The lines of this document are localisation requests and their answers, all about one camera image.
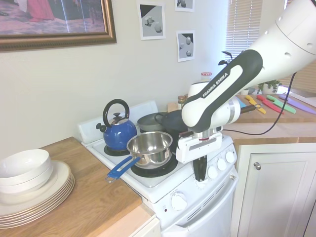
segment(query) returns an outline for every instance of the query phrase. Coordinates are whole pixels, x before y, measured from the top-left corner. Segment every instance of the white bowl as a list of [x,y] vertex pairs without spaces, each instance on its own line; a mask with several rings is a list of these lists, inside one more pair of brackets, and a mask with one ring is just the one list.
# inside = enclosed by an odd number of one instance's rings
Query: white bowl
[[54,170],[54,166],[50,165],[48,169],[45,170],[42,174],[40,174],[39,176],[27,182],[24,182],[22,184],[17,184],[17,185],[11,185],[11,186],[0,186],[0,193],[20,194],[20,193],[26,193],[26,192],[39,189],[48,181],[53,170]]
[[0,186],[27,182],[42,174],[49,166],[49,153],[40,149],[23,151],[0,159]]

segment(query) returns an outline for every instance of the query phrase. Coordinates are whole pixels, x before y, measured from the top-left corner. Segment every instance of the framed painting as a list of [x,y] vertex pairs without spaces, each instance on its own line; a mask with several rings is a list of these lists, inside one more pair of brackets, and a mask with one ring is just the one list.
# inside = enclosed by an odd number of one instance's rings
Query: framed painting
[[0,51],[115,42],[111,0],[0,0]]

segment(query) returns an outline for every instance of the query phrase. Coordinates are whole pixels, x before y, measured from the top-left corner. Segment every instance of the white wall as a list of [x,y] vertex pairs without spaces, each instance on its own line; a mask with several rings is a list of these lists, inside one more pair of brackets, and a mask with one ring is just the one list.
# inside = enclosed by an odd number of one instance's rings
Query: white wall
[[[112,0],[117,44],[0,53],[0,158],[79,137],[76,124],[121,98],[161,110],[203,71],[219,72],[226,0],[197,0],[195,13],[166,3],[166,39],[140,41],[136,0]],[[196,31],[196,59],[177,62],[176,30]]]

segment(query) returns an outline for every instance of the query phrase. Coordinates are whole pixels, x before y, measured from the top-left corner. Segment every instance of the white plate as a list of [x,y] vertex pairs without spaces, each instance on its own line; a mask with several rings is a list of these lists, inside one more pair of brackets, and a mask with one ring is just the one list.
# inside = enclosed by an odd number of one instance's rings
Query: white plate
[[27,221],[27,220],[32,219],[35,216],[41,215],[41,213],[45,213],[45,211],[47,209],[54,206],[56,203],[59,203],[59,201],[63,200],[65,196],[69,195],[69,193],[73,189],[74,183],[75,183],[75,179],[74,179],[73,175],[71,175],[68,185],[60,193],[60,195],[58,197],[56,197],[54,200],[51,200],[50,202],[48,202],[46,205],[42,206],[41,208],[38,208],[37,210],[29,212],[25,215],[22,215],[22,216],[19,216],[19,217],[10,219],[10,220],[0,221],[0,228],[4,227],[4,226],[8,226],[8,225],[10,225],[10,226],[15,225],[15,224],[23,222],[23,221]]
[[71,173],[69,166],[62,161],[54,160],[52,163],[54,166],[53,174],[40,189],[31,193],[16,195],[15,197],[13,197],[14,195],[0,195],[0,217],[15,215],[34,208],[49,199],[64,186]]
[[65,190],[67,190],[72,182],[73,176],[72,174],[69,176],[69,179],[67,180],[66,184],[57,192],[55,193],[52,197],[50,197],[49,199],[47,199],[46,201],[42,202],[41,204],[30,208],[27,211],[23,211],[23,212],[19,212],[15,215],[10,215],[10,216],[6,216],[6,217],[1,217],[0,218],[0,223],[6,223],[8,221],[11,221],[12,219],[19,219],[19,218],[24,218],[25,216],[34,214],[36,212],[39,212],[40,210],[42,210],[43,208],[45,208],[46,206],[48,206],[50,203],[52,203],[54,200],[56,200],[57,198],[60,198],[60,196],[64,193]]
[[19,222],[16,222],[14,224],[11,224],[11,225],[3,225],[3,226],[0,226],[0,229],[9,229],[9,228],[13,228],[13,227],[18,227],[18,226],[22,226],[22,225],[25,225],[27,223],[30,223],[34,220],[37,220],[38,218],[46,215],[47,213],[51,212],[53,209],[55,209],[56,207],[58,207],[68,196],[69,194],[71,193],[72,189],[74,188],[74,185],[75,185],[75,180],[73,180],[73,183],[72,185],[70,186],[70,189],[68,190],[67,193],[65,193],[65,195],[59,199],[58,201],[56,201],[55,203],[53,203],[51,206],[48,206],[45,210],[43,210],[42,212],[40,213],[37,213],[36,215],[30,217],[29,219],[27,220],[23,220],[23,221],[19,221]]

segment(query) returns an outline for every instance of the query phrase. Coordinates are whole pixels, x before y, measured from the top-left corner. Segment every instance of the red knife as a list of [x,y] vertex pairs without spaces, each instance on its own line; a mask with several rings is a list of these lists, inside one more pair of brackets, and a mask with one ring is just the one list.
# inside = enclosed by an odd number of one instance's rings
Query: red knife
[[262,95],[257,95],[257,99],[261,100],[262,103],[264,105],[268,106],[270,109],[273,109],[274,111],[277,111],[278,113],[281,112],[281,108],[279,108],[278,106],[276,106],[273,103],[271,103],[266,97],[264,97]]

